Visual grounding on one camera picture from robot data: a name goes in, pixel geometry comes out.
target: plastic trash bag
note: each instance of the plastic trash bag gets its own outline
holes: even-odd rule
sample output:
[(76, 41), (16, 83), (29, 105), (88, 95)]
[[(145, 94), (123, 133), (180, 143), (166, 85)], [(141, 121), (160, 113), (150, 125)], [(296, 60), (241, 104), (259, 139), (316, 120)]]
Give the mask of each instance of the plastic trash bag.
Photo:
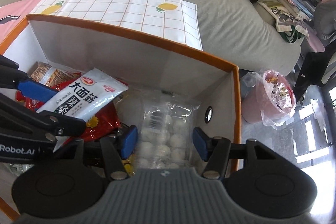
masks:
[(249, 123), (281, 126), (295, 113), (295, 95), (288, 81), (275, 70), (247, 73), (241, 81), (252, 90), (242, 103), (242, 114)]

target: transparent plastic package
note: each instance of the transparent plastic package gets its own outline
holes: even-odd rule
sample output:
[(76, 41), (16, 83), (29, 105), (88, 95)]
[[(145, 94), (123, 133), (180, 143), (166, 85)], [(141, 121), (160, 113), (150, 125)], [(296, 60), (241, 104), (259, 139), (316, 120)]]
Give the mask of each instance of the transparent plastic package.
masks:
[(263, 70), (260, 74), (247, 73), (241, 82), (252, 88), (241, 105), (242, 115), (247, 122), (281, 126), (294, 115), (295, 95), (288, 81), (279, 72)]
[(189, 167), (194, 113), (199, 103), (131, 86), (121, 97), (115, 103), (120, 120), (136, 125), (139, 132), (135, 168)]

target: gray tile floor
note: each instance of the gray tile floor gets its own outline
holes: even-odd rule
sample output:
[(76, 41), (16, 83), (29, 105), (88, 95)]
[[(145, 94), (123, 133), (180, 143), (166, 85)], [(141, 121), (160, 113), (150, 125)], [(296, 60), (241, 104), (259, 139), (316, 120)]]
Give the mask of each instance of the gray tile floor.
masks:
[[(293, 78), (293, 74), (287, 77), (289, 82)], [(241, 83), (243, 97), (248, 91), (249, 88)], [(332, 140), (331, 131), (326, 114), (325, 130), (320, 130), (310, 107), (311, 99), (323, 103), (319, 87), (308, 88), (302, 105), (299, 103), (296, 106), (293, 118), (280, 127), (266, 127), (262, 122), (249, 124), (242, 119), (242, 141), (245, 143), (249, 138), (257, 139), (309, 174), (318, 187), (311, 216), (319, 224), (336, 223), (332, 216), (336, 182), (335, 156), (333, 147), (328, 145)]]

